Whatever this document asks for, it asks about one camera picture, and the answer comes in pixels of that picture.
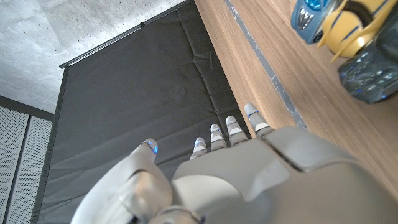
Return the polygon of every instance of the robot finger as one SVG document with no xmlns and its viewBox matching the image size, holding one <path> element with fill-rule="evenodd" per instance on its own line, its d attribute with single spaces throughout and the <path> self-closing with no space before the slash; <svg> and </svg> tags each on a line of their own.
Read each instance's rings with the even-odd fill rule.
<svg viewBox="0 0 398 224">
<path fill-rule="evenodd" d="M 248 137 L 246 137 L 246 134 L 233 116 L 226 118 L 226 127 L 228 128 L 229 141 L 232 147 L 248 140 Z"/>
<path fill-rule="evenodd" d="M 206 142 L 202 137 L 197 138 L 195 141 L 195 147 L 193 148 L 193 154 L 190 159 L 194 159 L 206 154 Z"/>
<path fill-rule="evenodd" d="M 252 103 L 244 105 L 244 111 L 246 112 L 248 120 L 250 121 L 250 124 L 258 137 L 261 137 L 264 133 L 268 133 L 272 130 L 267 121 L 265 121 L 260 112 Z"/>
<path fill-rule="evenodd" d="M 226 142 L 223 138 L 223 133 L 217 124 L 212 124 L 210 128 L 211 133 L 211 151 L 226 148 Z"/>
<path fill-rule="evenodd" d="M 155 161 L 157 154 L 158 146 L 157 142 L 151 138 L 146 139 L 143 143 L 141 143 L 133 152 L 133 153 L 141 153 L 149 157 L 152 161 Z"/>
</svg>

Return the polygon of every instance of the toy car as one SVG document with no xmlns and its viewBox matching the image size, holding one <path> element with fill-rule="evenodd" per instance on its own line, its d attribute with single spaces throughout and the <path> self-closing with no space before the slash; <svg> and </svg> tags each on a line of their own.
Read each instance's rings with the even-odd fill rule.
<svg viewBox="0 0 398 224">
<path fill-rule="evenodd" d="M 323 22 L 318 47 L 337 57 L 354 57 L 377 34 L 397 0 L 344 0 Z"/>
<path fill-rule="evenodd" d="M 317 43 L 322 35 L 322 23 L 343 0 L 298 0 L 290 23 L 308 44 Z"/>
<path fill-rule="evenodd" d="M 375 103 L 398 90 L 398 4 L 375 41 L 338 71 L 347 91 L 367 103 Z"/>
</svg>

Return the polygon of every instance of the black fabric panel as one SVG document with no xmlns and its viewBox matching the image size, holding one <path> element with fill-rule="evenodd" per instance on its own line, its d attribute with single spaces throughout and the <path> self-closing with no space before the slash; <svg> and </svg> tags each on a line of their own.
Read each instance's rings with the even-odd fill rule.
<svg viewBox="0 0 398 224">
<path fill-rule="evenodd" d="M 49 172 L 50 172 L 50 162 L 51 162 L 51 157 L 52 157 L 53 148 L 54 148 L 54 144 L 55 144 L 55 137 L 57 136 L 58 122 L 59 122 L 59 118 L 60 118 L 60 113 L 61 113 L 61 108 L 62 108 L 62 103 L 63 103 L 63 96 L 64 96 L 64 92 L 65 92 L 65 84 L 67 82 L 68 74 L 69 74 L 69 66 L 66 66 L 65 69 L 63 70 L 63 77 L 62 77 L 62 82 L 61 82 L 61 87 L 60 87 L 60 93 L 58 94 L 57 106 L 55 107 L 55 114 L 54 114 L 54 119 L 52 121 L 51 133 L 50 133 L 50 137 L 49 137 L 49 144 L 47 145 L 47 151 L 46 151 L 45 157 L 44 157 L 42 175 L 40 176 L 40 182 L 39 182 L 39 186 L 37 188 L 37 193 L 36 193 L 36 201 L 32 208 L 32 217 L 30 219 L 30 223 L 37 223 L 37 219 L 39 218 L 39 213 L 40 213 L 40 209 L 41 209 L 42 201 L 43 201 L 44 190 L 47 185 L 47 177 L 49 176 Z"/>
<path fill-rule="evenodd" d="M 147 138 L 170 180 L 197 137 L 210 145 L 211 124 L 226 131 L 231 114 L 247 131 L 194 3 L 68 69 L 32 223 L 69 223 L 92 186 Z"/>
</svg>

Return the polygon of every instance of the wooden table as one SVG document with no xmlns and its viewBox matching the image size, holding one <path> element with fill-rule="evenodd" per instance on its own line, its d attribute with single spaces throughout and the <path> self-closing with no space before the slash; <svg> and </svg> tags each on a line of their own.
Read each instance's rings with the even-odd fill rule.
<svg viewBox="0 0 398 224">
<path fill-rule="evenodd" d="M 296 125 L 256 55 L 259 49 L 307 128 L 356 156 L 398 199 L 398 97 L 367 105 L 349 96 L 337 74 L 346 59 L 330 63 L 327 47 L 305 44 L 291 28 L 295 0 L 195 2 L 243 114 L 252 102 L 272 127 Z"/>
</svg>

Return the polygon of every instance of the perforated metal panel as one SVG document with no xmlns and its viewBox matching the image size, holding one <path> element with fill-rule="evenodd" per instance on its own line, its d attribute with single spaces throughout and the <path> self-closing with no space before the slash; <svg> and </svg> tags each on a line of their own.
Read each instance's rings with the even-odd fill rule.
<svg viewBox="0 0 398 224">
<path fill-rule="evenodd" d="M 0 223 L 6 211 L 28 117 L 0 107 Z"/>
<path fill-rule="evenodd" d="M 28 127 L 7 223 L 29 223 L 52 123 L 32 117 Z"/>
</svg>

